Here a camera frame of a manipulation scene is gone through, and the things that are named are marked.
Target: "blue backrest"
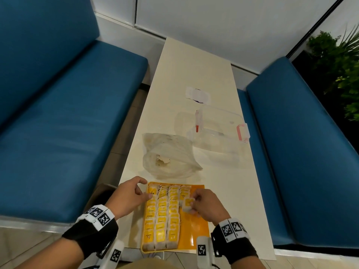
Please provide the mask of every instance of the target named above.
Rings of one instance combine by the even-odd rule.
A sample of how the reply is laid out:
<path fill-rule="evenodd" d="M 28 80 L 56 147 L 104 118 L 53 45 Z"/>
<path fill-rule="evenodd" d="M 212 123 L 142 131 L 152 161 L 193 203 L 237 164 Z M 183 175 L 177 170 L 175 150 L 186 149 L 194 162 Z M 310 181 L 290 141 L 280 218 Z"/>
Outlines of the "blue backrest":
<path fill-rule="evenodd" d="M 359 155 L 286 58 L 247 86 L 295 239 L 359 248 Z"/>
<path fill-rule="evenodd" d="M 0 125 L 99 36 L 90 0 L 0 0 Z"/>

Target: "plastic bag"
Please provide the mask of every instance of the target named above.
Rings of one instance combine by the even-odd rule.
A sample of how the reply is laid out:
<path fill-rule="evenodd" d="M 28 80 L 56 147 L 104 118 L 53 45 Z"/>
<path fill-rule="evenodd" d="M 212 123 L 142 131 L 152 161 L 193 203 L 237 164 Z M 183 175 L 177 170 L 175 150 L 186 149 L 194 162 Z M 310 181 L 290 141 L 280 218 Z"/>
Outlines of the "plastic bag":
<path fill-rule="evenodd" d="M 193 156 L 192 142 L 179 135 L 143 134 L 143 167 L 158 178 L 186 178 L 203 168 Z"/>

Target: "wrist strap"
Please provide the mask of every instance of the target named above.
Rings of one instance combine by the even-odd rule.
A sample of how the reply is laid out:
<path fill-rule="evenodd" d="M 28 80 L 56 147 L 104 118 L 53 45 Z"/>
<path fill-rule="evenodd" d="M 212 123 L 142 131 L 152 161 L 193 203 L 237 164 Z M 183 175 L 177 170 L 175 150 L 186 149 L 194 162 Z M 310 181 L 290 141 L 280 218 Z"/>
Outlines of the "wrist strap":
<path fill-rule="evenodd" d="M 62 237 L 74 240 L 87 258 L 101 252 L 117 236 L 119 227 L 114 214 L 103 205 L 96 205 L 82 214 Z"/>
<path fill-rule="evenodd" d="M 215 256 L 225 256 L 229 264 L 249 256 L 258 257 L 247 231 L 236 218 L 220 222 L 211 237 Z"/>

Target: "blue cushioned bench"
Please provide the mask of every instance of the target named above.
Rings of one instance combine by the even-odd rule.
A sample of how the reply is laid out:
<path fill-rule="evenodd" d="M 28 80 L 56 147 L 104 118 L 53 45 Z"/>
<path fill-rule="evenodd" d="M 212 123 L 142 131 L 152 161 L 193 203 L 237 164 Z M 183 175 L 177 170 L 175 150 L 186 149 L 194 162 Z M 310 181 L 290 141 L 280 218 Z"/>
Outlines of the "blue cushioned bench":
<path fill-rule="evenodd" d="M 359 155 L 292 64 L 238 95 L 273 244 L 359 249 Z"/>
<path fill-rule="evenodd" d="M 95 40 L 90 0 L 2 0 L 0 12 L 0 215 L 73 223 L 147 59 Z"/>

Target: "tiled floor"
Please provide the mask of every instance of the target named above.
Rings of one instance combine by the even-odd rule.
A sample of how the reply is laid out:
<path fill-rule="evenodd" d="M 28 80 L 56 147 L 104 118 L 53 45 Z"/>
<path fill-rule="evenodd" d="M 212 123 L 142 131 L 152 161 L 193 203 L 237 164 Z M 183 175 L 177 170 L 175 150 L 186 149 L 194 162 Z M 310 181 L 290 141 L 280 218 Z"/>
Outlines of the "tiled floor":
<path fill-rule="evenodd" d="M 114 143 L 98 183 L 117 186 L 146 101 L 147 92 L 139 90 Z M 0 269 L 12 269 L 60 237 L 58 234 L 0 228 Z M 127 249 L 122 259 L 137 260 L 143 255 L 139 249 Z M 165 252 L 164 258 L 180 269 L 196 269 L 195 254 Z M 277 261 L 264 261 L 267 269 L 354 269 L 359 265 L 348 261 L 333 261 L 277 256 Z M 221 269 L 229 269 L 227 260 L 217 258 Z"/>

